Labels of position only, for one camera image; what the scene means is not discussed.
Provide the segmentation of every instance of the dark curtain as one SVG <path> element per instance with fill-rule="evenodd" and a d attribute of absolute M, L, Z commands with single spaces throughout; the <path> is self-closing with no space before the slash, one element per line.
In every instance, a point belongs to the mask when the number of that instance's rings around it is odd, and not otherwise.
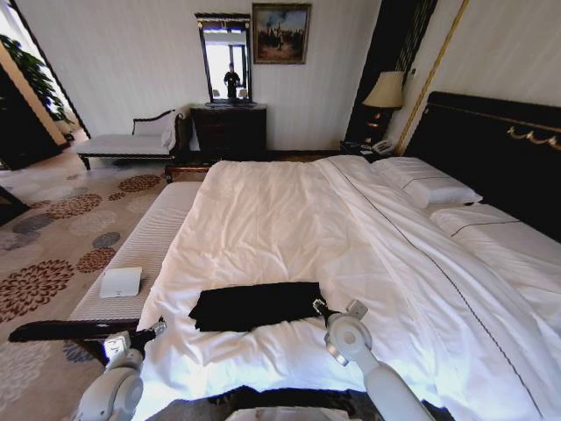
<path fill-rule="evenodd" d="M 345 141 L 364 139 L 367 110 L 362 102 L 380 73 L 410 70 L 436 4 L 437 0 L 382 0 Z"/>

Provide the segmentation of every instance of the bed bench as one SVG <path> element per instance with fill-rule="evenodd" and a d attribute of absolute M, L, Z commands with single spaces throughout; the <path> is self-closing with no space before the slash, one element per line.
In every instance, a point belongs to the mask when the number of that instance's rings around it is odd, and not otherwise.
<path fill-rule="evenodd" d="M 173 130 L 170 130 L 174 119 Z M 168 132 L 168 144 L 162 144 L 162 133 Z M 184 158 L 193 135 L 188 109 L 170 110 L 154 118 L 134 118 L 132 134 L 104 134 L 75 147 L 89 170 L 89 158 L 129 158 L 135 160 L 169 160 Z"/>
<path fill-rule="evenodd" d="M 101 273 L 67 321 L 22 325 L 10 335 L 10 342 L 70 339 L 105 363 L 100 344 L 92 339 L 136 329 L 167 249 L 191 209 L 200 186 L 200 182 L 174 182 L 166 186 L 107 266 L 107 269 L 142 267 L 136 296 L 100 298 Z"/>

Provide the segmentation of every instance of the telephone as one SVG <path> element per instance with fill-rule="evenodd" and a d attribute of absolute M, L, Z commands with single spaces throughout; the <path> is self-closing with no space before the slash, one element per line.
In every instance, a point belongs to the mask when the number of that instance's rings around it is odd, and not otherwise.
<path fill-rule="evenodd" d="M 372 150 L 375 153 L 379 153 L 380 155 L 389 155 L 390 153 L 392 153 L 393 149 L 394 145 L 389 140 L 381 140 L 376 145 L 372 146 Z"/>

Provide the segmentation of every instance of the black headboard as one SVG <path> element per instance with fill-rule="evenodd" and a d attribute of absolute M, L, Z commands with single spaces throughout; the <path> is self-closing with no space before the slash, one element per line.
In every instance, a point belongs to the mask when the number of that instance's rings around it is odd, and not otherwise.
<path fill-rule="evenodd" d="M 561 242 L 561 108 L 432 92 L 405 155 Z"/>

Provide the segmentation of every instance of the pillow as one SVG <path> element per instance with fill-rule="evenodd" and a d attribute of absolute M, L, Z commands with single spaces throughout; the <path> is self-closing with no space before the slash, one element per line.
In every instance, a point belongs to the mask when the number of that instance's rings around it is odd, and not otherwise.
<path fill-rule="evenodd" d="M 382 178 L 403 190 L 418 208 L 441 203 L 473 203 L 482 199 L 465 184 L 418 158 L 387 158 L 372 165 Z"/>
<path fill-rule="evenodd" d="M 561 244 L 488 204 L 438 210 L 430 219 L 516 288 L 561 335 Z"/>
<path fill-rule="evenodd" d="M 175 123 L 175 113 L 170 112 L 169 117 L 167 118 L 167 124 L 164 128 L 164 131 L 161 133 L 161 145 L 163 147 L 167 147 L 171 149 L 170 144 L 172 143 L 172 139 L 174 136 L 174 123 Z"/>

